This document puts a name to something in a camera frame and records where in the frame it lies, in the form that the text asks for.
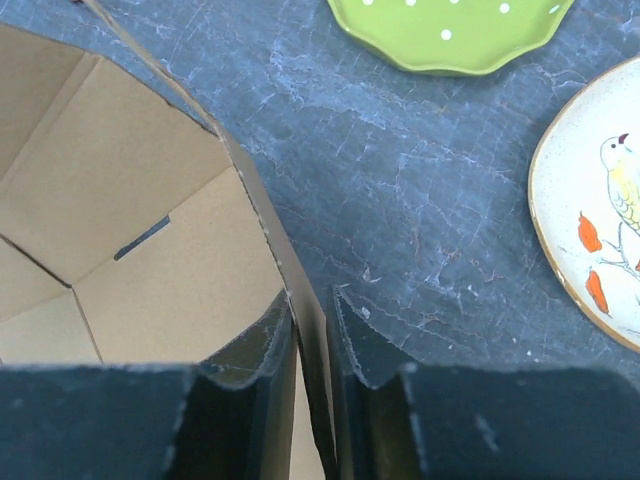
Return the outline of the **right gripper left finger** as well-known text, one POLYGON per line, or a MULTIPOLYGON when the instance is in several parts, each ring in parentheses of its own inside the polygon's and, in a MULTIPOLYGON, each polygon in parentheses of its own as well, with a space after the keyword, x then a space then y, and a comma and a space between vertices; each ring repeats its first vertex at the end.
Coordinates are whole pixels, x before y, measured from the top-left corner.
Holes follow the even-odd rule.
POLYGON ((5 479, 285 479, 296 335, 285 294, 197 364, 1 371, 5 479))

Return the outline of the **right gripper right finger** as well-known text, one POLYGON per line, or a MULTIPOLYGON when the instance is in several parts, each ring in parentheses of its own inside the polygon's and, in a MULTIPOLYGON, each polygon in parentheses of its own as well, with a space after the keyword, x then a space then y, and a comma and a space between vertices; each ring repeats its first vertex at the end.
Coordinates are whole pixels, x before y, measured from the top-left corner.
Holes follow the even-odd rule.
POLYGON ((639 392, 596 368, 415 360, 327 302, 341 479, 635 479, 639 392))

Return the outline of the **brown cardboard box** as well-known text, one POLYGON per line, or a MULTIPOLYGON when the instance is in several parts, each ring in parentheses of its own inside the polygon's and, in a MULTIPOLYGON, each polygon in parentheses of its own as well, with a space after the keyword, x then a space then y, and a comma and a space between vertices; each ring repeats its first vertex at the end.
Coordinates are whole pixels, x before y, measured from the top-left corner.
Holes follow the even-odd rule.
POLYGON ((285 479, 335 477, 325 316, 247 152, 107 57, 1 27, 1 371, 197 364, 285 294, 285 479))

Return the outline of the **cream bird pattern plate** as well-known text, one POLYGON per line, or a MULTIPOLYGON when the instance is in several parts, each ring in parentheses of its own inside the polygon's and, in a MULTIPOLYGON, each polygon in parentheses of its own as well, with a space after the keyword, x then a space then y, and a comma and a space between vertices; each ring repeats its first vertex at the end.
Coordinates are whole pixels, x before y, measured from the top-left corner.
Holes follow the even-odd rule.
POLYGON ((596 77, 531 160, 528 204, 544 254, 580 310, 639 348, 639 60, 596 77))

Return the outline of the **green polka dot plate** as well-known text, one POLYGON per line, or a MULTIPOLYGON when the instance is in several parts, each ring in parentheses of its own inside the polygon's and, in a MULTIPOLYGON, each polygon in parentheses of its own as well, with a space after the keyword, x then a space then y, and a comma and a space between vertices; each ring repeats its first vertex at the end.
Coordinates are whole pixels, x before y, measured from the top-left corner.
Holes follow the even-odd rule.
POLYGON ((349 37, 402 71, 478 77, 546 45, 573 3, 343 0, 328 5, 349 37))

